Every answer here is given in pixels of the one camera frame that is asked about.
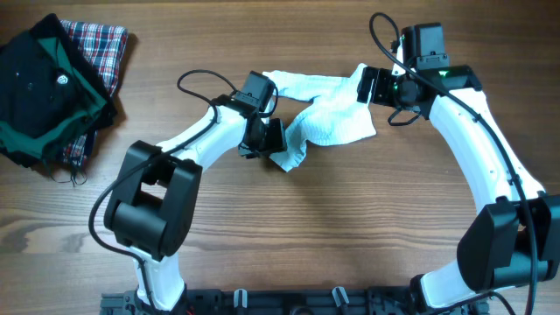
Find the light blue striped shorts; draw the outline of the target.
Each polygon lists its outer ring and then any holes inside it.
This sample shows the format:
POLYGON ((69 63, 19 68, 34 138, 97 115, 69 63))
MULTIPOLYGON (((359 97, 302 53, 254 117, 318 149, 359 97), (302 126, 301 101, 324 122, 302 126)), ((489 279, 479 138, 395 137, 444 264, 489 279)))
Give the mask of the light blue striped shorts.
POLYGON ((304 161, 308 143, 334 146, 375 136, 368 105, 357 101, 366 67, 360 63, 348 77, 266 72, 264 75, 276 84, 281 97, 310 103, 285 129, 287 150, 269 158, 289 172, 304 161))

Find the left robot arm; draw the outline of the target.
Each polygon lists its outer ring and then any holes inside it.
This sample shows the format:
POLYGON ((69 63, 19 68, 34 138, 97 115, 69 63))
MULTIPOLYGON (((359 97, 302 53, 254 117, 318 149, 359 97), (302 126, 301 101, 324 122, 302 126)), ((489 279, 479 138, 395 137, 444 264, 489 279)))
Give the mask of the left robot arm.
POLYGON ((237 148, 247 158, 285 151, 284 125, 272 115, 278 89, 251 72, 242 88, 209 101, 208 111, 173 139, 133 143, 104 192, 104 226, 132 258, 138 286, 101 297, 102 314, 187 314, 178 251, 192 225, 203 172, 237 148))

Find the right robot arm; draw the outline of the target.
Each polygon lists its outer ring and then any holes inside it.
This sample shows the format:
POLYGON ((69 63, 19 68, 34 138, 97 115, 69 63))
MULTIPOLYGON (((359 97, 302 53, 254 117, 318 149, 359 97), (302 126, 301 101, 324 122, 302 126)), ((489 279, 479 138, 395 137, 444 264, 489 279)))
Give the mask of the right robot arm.
POLYGON ((411 280, 409 311, 450 312, 524 286, 531 313, 537 285, 559 269, 559 198, 515 155, 474 71, 451 65, 441 24, 396 29, 383 52, 393 68, 365 68, 358 101, 431 122, 456 158, 477 211, 455 259, 411 280))

